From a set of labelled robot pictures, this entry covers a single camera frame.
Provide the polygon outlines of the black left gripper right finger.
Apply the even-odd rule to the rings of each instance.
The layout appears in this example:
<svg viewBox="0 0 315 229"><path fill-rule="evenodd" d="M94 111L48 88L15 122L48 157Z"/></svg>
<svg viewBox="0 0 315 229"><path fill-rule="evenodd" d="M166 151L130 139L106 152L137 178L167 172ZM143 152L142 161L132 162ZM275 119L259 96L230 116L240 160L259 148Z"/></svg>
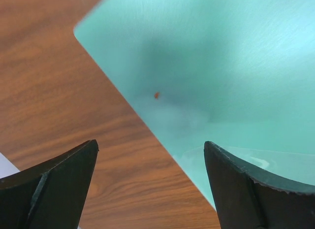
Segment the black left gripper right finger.
<svg viewBox="0 0 315 229"><path fill-rule="evenodd" d="M213 142L204 144L222 229L313 229L315 187L255 166Z"/></svg>

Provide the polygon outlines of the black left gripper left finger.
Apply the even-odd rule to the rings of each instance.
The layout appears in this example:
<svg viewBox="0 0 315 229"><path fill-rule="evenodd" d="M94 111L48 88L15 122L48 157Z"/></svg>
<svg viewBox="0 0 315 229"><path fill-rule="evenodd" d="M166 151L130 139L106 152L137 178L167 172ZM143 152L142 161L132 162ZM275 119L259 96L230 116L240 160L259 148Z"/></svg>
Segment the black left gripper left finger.
<svg viewBox="0 0 315 229"><path fill-rule="evenodd" d="M76 229L99 152L88 140L0 180L2 229Z"/></svg>

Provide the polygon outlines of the teal file folder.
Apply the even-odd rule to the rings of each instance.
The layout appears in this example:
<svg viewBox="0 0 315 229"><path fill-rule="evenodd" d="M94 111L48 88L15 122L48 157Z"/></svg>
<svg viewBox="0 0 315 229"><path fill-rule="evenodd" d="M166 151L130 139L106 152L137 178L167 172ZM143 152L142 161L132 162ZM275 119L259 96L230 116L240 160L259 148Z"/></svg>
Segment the teal file folder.
<svg viewBox="0 0 315 229"><path fill-rule="evenodd" d="M74 35L210 204L203 146L315 182L315 0L101 0Z"/></svg>

